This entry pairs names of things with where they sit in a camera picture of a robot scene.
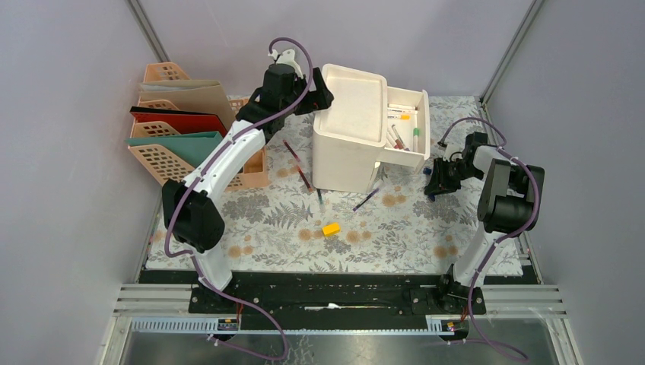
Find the yellow capped white marker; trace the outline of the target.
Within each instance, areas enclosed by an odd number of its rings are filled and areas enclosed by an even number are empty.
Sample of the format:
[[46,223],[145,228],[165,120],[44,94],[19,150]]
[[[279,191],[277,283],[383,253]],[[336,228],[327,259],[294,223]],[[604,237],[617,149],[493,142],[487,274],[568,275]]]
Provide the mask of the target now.
[[393,113],[387,116],[388,119],[410,120],[411,116],[408,114]]

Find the dark red capped marker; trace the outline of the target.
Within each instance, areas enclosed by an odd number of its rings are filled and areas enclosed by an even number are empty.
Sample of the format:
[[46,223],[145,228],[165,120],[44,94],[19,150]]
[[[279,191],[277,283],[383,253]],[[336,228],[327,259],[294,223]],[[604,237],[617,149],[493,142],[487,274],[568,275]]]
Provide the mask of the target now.
[[398,130],[396,129],[396,125],[392,124],[390,128],[392,130],[392,133],[396,137],[396,143],[399,146],[399,148],[404,150],[404,151],[408,151],[408,147],[405,144],[405,142],[402,140],[401,135],[399,134]]

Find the beige notebook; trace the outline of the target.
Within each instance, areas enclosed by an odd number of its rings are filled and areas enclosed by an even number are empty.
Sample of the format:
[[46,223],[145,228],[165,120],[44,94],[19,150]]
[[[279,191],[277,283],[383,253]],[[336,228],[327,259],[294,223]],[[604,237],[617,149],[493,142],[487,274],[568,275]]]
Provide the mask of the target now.
[[236,117],[221,83],[217,80],[169,80],[139,84],[141,101],[168,100],[179,110],[217,115],[224,127]]

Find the red ring binder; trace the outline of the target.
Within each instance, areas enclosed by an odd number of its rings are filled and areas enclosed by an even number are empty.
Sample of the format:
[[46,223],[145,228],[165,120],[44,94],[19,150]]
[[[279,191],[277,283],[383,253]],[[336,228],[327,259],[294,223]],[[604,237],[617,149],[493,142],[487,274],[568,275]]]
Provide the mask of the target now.
[[130,113],[135,118],[134,136],[137,138],[200,132],[218,132],[226,135],[228,132],[227,127],[215,114],[141,106],[132,106]]

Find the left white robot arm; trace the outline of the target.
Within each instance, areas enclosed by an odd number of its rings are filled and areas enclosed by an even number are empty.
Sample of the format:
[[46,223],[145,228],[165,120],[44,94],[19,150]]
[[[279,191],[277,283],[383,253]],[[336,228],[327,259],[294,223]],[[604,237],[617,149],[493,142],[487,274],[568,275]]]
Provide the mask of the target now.
[[[326,110],[334,100],[320,68],[309,65],[303,71],[292,49],[273,50],[269,55],[273,63],[262,85],[239,109],[222,141],[191,173],[181,180],[169,179],[162,187],[165,254],[191,258],[199,282],[209,289],[207,303],[219,313],[234,307],[236,293],[228,287],[233,273],[220,243],[225,222],[218,200],[248,160],[283,128],[288,116]],[[183,249],[171,251],[171,239],[182,243]]]

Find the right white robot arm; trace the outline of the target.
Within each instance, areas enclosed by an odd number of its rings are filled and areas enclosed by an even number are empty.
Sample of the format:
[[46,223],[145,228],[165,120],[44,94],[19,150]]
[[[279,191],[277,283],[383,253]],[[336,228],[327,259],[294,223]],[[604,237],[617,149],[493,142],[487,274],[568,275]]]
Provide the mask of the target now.
[[467,135],[461,148],[444,140],[438,145],[444,155],[434,159],[430,181],[424,189],[430,200],[457,192],[467,179],[484,183],[475,235],[441,277],[434,295],[441,310],[457,313],[476,306],[481,299],[481,285],[504,245],[535,226],[545,170],[525,165],[503,148],[489,144],[483,132]]

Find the white three-drawer cabinet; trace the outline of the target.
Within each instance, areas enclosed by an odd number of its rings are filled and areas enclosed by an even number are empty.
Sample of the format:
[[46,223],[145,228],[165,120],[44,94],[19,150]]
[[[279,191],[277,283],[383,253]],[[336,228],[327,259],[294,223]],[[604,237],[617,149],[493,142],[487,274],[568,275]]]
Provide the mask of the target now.
[[334,64],[324,65],[322,76],[334,100],[328,109],[316,113],[313,122],[313,185],[368,192],[386,144],[386,79]]

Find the white top drawer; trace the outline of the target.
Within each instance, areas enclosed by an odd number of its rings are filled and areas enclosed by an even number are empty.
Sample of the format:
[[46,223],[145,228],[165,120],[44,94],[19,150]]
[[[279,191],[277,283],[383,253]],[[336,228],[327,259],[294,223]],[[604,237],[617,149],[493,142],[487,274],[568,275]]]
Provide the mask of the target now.
[[[431,123],[429,111],[429,98],[426,91],[414,91],[397,87],[387,88],[386,118],[383,124],[386,127],[386,146],[379,155],[379,162],[408,167],[418,172],[425,165],[426,160],[431,152]],[[416,106],[416,113],[401,113],[398,110],[388,109],[389,104],[398,104],[405,106]],[[410,120],[388,119],[389,114],[408,114]],[[408,147],[408,151],[399,148],[396,143],[396,137],[392,133],[391,125],[396,125],[396,129],[402,137],[402,140]],[[419,152],[413,151],[413,129],[418,128],[419,134]]]

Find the teal folder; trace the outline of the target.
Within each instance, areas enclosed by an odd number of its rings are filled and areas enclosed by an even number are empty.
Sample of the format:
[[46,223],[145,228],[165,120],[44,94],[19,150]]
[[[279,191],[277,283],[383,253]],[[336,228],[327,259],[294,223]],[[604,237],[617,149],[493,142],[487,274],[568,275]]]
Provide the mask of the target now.
[[186,135],[127,138],[126,144],[131,147],[158,144],[191,166],[197,167],[221,143],[222,139],[219,132],[198,132]]

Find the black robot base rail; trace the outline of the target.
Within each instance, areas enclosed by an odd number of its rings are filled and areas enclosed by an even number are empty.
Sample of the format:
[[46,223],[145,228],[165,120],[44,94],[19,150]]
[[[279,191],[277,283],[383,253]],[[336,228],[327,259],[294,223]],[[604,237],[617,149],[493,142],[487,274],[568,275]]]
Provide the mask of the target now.
[[490,314],[482,287],[448,274],[233,274],[222,295],[194,271],[144,270],[141,284],[186,284],[190,314],[232,315],[243,330],[421,330],[428,315]]

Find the green capped white marker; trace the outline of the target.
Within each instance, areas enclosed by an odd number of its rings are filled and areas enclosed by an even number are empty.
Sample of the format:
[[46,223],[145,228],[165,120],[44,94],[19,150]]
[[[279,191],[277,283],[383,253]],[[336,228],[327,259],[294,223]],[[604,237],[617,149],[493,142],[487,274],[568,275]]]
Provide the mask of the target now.
[[419,134],[420,134],[419,129],[414,128],[413,129],[413,137],[412,137],[413,151],[414,152],[419,152]]

